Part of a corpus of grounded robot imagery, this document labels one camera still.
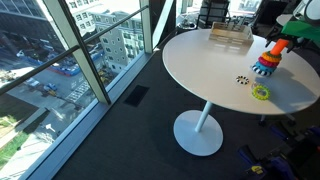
green ring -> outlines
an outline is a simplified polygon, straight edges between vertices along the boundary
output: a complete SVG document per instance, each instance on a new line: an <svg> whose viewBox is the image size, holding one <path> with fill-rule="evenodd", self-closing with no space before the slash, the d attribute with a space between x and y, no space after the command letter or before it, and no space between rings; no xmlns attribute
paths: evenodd
<svg viewBox="0 0 320 180"><path fill-rule="evenodd" d="M270 53L270 51L267 51L266 53L267 53L268 56L273 57L273 58L281 58L282 57L281 53L278 54L278 55L273 55L273 54Z"/></svg>
<svg viewBox="0 0 320 180"><path fill-rule="evenodd" d="M265 92L265 95L259 94L259 92L258 92L259 90L264 91L264 92ZM253 95L255 98L257 98L257 99L264 101L264 100L269 99L269 97L270 97L270 90L269 90L267 87L265 87L265 86L258 85L258 86L256 86L256 87L253 88L253 90L252 90L252 95Z"/></svg>

table top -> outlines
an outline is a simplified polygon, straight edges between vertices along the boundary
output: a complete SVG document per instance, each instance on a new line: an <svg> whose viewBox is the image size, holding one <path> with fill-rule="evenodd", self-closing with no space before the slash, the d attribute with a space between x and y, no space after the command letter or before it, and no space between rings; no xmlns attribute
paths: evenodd
<svg viewBox="0 0 320 180"><path fill-rule="evenodd" d="M251 114L279 115L303 110L320 96L320 78L303 58L282 51L282 60L269 77L256 74L251 66L274 46L254 36L251 46L209 40L210 29L185 32L171 39L163 50L163 62L169 74L191 93L216 105ZM249 84L236 81L249 78ZM266 101L251 94L251 85L267 86Z"/></svg>
<svg viewBox="0 0 320 180"><path fill-rule="evenodd" d="M292 18L292 14L281 14L280 16L277 17L276 21L278 24L281 26L284 26L287 24L288 21Z"/></svg>

blue ring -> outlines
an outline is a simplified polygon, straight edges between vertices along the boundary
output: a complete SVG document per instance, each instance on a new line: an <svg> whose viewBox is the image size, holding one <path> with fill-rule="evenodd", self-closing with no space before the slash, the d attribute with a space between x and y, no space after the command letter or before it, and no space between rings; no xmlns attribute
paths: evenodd
<svg viewBox="0 0 320 180"><path fill-rule="evenodd" d="M256 72L261 76L270 76L272 74L272 72L262 71L261 69L257 68L255 65L253 65L251 68L254 72Z"/></svg>
<svg viewBox="0 0 320 180"><path fill-rule="evenodd" d="M255 66L257 68L259 68L261 71L265 71L265 72L274 72L277 68L272 68L272 67L267 67L263 64L261 64L259 61L256 62Z"/></svg>

window mullion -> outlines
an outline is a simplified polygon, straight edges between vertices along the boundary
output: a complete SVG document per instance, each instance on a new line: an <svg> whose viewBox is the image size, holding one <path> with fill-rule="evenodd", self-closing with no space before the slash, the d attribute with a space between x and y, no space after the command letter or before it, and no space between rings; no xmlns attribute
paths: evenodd
<svg viewBox="0 0 320 180"><path fill-rule="evenodd" d="M69 12L68 5L66 4L65 0L44 0L44 3L46 4L67 45L69 47L77 45L80 46L80 49L75 51L73 56L77 60L83 75L86 77L97 99L100 102L110 104L111 101L108 97L108 94L105 91L103 83L100 81L99 75L95 70L94 63L91 61L90 54L86 49L86 46L81 38L74 19Z"/></svg>
<svg viewBox="0 0 320 180"><path fill-rule="evenodd" d="M148 5L149 0L140 0L140 8ZM152 35L151 35L151 20L150 20L150 8L141 12L142 33L144 37L144 51L146 53L153 52Z"/></svg>

yellow ring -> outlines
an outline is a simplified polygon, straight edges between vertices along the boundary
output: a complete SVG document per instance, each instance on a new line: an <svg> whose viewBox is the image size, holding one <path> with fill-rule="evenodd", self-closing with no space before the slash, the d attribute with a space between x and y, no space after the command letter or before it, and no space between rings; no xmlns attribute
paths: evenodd
<svg viewBox="0 0 320 180"><path fill-rule="evenodd" d="M264 101L264 100L269 99L270 90L263 85L258 85L253 88L252 95L253 95L253 97L255 97L257 99Z"/></svg>
<svg viewBox="0 0 320 180"><path fill-rule="evenodd" d="M281 61L281 57L280 58L274 58L269 56L266 52L262 53L261 57L263 57L263 59L269 61L269 62L280 62Z"/></svg>

